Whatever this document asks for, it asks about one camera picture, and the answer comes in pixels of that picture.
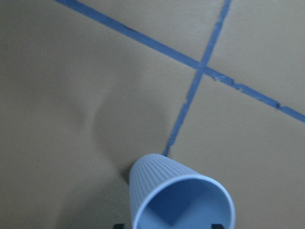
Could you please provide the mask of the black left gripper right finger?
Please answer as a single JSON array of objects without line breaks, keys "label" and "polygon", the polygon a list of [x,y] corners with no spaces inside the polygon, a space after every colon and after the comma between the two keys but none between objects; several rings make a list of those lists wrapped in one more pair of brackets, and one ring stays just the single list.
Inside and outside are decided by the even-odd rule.
[{"label": "black left gripper right finger", "polygon": [[224,229],[222,224],[212,224],[211,229]]}]

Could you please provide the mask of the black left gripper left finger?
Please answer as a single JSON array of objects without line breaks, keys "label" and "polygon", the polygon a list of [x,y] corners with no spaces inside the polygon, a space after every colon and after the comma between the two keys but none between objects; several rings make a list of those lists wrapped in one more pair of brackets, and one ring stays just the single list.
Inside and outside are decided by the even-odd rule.
[{"label": "black left gripper left finger", "polygon": [[114,224],[113,229],[125,229],[125,224],[123,223]]}]

